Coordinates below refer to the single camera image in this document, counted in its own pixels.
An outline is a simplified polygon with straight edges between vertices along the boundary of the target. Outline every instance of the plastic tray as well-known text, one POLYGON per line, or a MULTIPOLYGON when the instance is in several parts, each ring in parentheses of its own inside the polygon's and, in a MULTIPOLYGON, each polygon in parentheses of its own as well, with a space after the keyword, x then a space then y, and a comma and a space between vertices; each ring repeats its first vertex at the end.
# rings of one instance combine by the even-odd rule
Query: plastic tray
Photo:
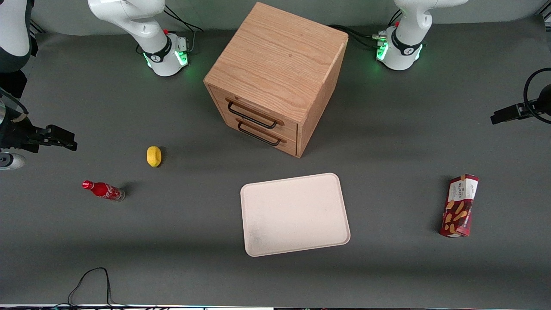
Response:
POLYGON ((247 184, 241 211, 245 251, 252 257, 350 240, 341 184, 333 173, 247 184))

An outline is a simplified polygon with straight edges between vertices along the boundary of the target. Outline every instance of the red bottle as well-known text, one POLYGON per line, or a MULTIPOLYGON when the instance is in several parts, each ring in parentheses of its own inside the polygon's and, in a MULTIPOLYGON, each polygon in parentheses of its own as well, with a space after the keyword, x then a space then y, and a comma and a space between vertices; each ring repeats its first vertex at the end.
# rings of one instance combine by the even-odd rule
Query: red bottle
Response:
POLYGON ((122 201, 125 198, 125 191, 111 186, 107 183, 92 181, 82 182, 82 187, 90 190, 94 195, 100 198, 109 199, 112 201, 122 201))

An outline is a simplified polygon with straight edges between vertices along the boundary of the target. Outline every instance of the drawer handle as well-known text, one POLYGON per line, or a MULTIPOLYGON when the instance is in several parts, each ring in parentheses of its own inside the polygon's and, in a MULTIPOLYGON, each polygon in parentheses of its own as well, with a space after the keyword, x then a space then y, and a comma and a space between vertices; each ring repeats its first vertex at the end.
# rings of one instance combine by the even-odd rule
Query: drawer handle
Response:
POLYGON ((247 115, 245 115, 243 113, 237 112, 236 110, 232 109, 231 108, 232 105, 234 105, 234 103, 232 101, 230 101, 230 103, 228 104, 228 110, 230 110, 230 112, 232 112, 233 114, 238 115, 240 117, 243 117, 244 119, 246 119, 248 121, 251 121, 251 122, 255 123, 258 126, 262 126, 266 129, 274 129, 274 127, 277 125, 277 121, 274 121, 274 123, 271 124, 271 125, 267 125, 267 124, 264 124, 263 122, 257 121, 257 120, 255 120, 251 117, 248 117, 247 115))
POLYGON ((271 146, 278 146, 279 143, 281 142, 281 139, 277 139, 277 142, 269 142, 268 140, 264 139, 264 138, 260 138, 259 136, 255 135, 254 133, 252 132, 249 132, 249 131, 246 131, 245 129, 241 128, 241 125, 243 125, 243 122, 239 122, 239 124, 237 125, 237 128, 239 129, 239 131, 241 131, 242 133, 248 135, 248 136, 251 136, 257 140, 260 140, 268 145, 271 145, 271 146))

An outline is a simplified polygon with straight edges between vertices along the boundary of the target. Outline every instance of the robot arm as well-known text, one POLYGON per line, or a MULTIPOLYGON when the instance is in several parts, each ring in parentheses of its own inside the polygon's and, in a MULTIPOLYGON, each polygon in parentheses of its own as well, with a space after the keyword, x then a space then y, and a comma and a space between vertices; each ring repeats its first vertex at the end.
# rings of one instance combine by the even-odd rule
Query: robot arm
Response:
POLYGON ((163 12, 165 0, 89 0, 88 6, 97 18, 126 30, 145 52, 155 53, 165 46, 166 36, 153 18, 163 12))
POLYGON ((186 39, 165 34, 153 18, 164 11, 165 0, 88 0, 88 6, 97 18, 132 35, 156 74, 171 76, 187 65, 186 39))
POLYGON ((406 70, 419 58, 423 47, 421 42, 433 24, 430 9, 459 6, 468 0, 394 0, 403 17, 398 27, 379 31, 382 38, 390 37, 381 43, 377 60, 393 70, 406 70))
POLYGON ((0 73, 15 72, 31 55, 32 0, 0 0, 0 73))

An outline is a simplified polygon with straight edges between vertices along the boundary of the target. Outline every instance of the drawer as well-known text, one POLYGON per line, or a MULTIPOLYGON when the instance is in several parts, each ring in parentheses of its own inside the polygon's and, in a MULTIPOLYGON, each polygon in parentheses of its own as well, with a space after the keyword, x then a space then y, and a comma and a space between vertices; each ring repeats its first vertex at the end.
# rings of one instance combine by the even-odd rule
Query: drawer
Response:
POLYGON ((274 132, 280 137, 296 141, 297 125, 295 122, 282 117, 274 117, 270 115, 269 111, 259 111, 252 108, 250 104, 245 103, 242 99, 212 85, 209 88, 218 110, 224 114, 223 117, 226 118, 227 114, 231 114, 247 121, 249 124, 257 125, 265 132, 274 132))
POLYGON ((285 137, 278 137, 272 132, 267 132, 264 128, 258 127, 239 117, 231 117, 228 114, 225 114, 224 117, 226 119, 226 124, 231 128, 260 140, 267 145, 273 146, 280 151, 296 156, 296 141, 285 137))

